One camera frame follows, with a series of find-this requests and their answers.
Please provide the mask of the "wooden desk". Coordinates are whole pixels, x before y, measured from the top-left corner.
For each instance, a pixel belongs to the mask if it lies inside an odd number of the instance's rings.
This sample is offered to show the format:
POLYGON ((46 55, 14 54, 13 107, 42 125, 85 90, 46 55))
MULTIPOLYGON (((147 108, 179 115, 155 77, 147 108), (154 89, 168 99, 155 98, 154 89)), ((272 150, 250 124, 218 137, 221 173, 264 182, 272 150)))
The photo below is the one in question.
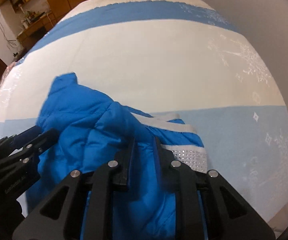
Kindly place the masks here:
POLYGON ((52 11, 47 14, 44 13, 27 29, 21 31, 17 36, 17 40, 24 49, 30 50, 56 23, 57 20, 52 11))

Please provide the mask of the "blue puffer jacket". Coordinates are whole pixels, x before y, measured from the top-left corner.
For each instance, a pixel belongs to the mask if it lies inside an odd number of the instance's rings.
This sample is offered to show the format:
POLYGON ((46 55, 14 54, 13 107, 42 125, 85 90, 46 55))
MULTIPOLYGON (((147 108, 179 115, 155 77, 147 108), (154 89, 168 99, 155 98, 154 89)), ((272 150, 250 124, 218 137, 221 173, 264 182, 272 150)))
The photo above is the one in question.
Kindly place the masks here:
POLYGON ((43 131, 54 128, 60 136, 40 156, 41 178, 26 193, 29 211, 71 171, 94 171, 135 141, 131 189, 115 198, 113 238, 174 238, 175 195, 158 185, 155 140, 177 159, 203 172, 206 150, 194 127, 178 114, 152 116, 123 106, 80 85, 74 73, 53 80, 36 124, 43 131))

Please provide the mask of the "blue and white bed sheet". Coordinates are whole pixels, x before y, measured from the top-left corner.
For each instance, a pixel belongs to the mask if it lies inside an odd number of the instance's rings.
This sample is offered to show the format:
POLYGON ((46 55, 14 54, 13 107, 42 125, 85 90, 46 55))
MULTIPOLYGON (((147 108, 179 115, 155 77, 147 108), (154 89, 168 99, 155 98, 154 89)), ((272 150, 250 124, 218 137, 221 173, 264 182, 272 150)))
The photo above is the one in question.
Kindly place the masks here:
POLYGON ((272 219, 288 202, 288 112, 264 61, 202 0, 88 0, 15 65, 0 88, 0 138, 36 122, 56 76, 122 105, 179 117, 218 170, 272 219))

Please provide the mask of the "pink floral quilt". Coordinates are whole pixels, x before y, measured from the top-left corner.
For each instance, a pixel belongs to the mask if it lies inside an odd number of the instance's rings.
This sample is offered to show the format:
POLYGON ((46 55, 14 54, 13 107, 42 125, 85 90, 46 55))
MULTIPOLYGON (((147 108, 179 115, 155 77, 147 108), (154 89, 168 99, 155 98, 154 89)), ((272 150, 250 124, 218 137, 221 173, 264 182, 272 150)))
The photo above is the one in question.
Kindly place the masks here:
POLYGON ((11 64, 9 64, 5 71, 2 74, 1 80, 0 80, 0 87, 3 86, 5 81, 8 79, 11 80, 18 80, 22 75, 22 67, 21 65, 25 61, 25 56, 20 58, 18 61, 13 61, 11 64))

